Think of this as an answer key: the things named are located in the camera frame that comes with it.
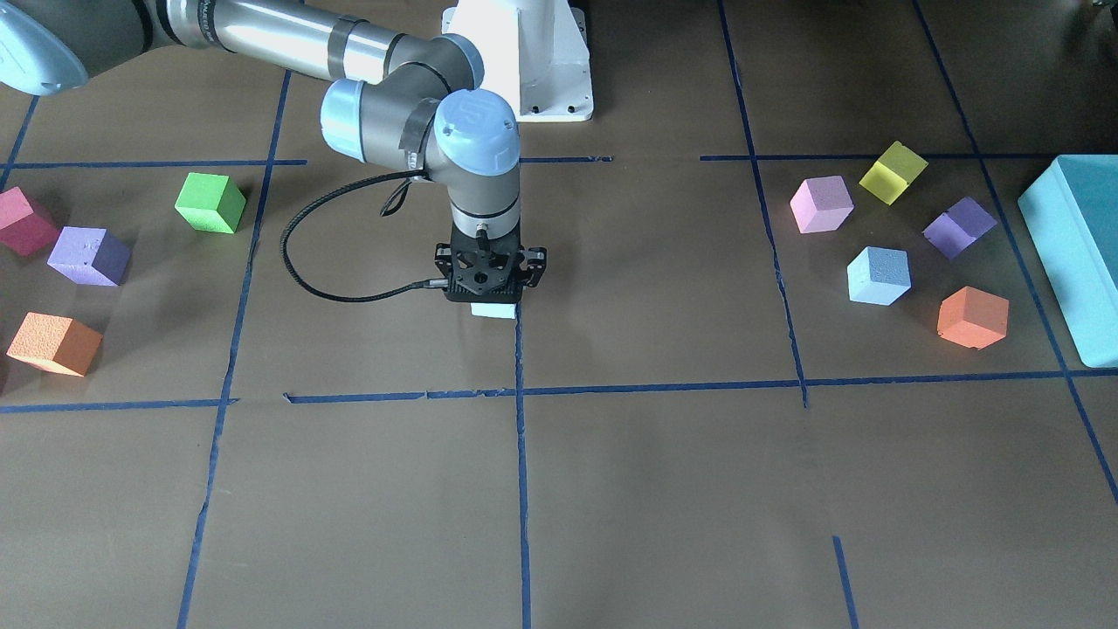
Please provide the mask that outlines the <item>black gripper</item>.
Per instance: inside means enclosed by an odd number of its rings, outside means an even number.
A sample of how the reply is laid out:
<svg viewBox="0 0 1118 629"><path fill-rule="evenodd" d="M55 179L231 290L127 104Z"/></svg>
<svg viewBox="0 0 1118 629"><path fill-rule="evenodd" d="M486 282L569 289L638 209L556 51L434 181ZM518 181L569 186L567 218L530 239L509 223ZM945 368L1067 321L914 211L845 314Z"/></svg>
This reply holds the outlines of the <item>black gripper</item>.
<svg viewBox="0 0 1118 629"><path fill-rule="evenodd" d="M524 247L519 230L487 239L452 230L451 244L436 245L434 263L446 280L447 301L517 304L524 289L542 282L548 251Z"/></svg>

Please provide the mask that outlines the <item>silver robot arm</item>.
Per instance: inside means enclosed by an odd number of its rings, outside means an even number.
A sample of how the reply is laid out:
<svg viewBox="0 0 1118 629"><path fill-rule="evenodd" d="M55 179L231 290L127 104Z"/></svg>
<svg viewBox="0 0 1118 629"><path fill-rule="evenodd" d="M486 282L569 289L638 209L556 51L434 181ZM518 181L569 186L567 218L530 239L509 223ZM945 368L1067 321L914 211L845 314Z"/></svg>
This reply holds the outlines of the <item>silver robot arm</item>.
<svg viewBox="0 0 1118 629"><path fill-rule="evenodd" d="M291 220L280 240L290 274L290 238L312 211L396 182L381 207L389 216L414 183L432 182L451 199L451 242L436 248L439 278L413 289L511 306L542 279L544 248L520 239L515 112L480 86L482 56L459 34L421 39L296 1L4 1L1 12L3 83L25 94L75 89L172 45L240 53L330 83L320 111L326 145L387 174L329 192Z"/></svg>

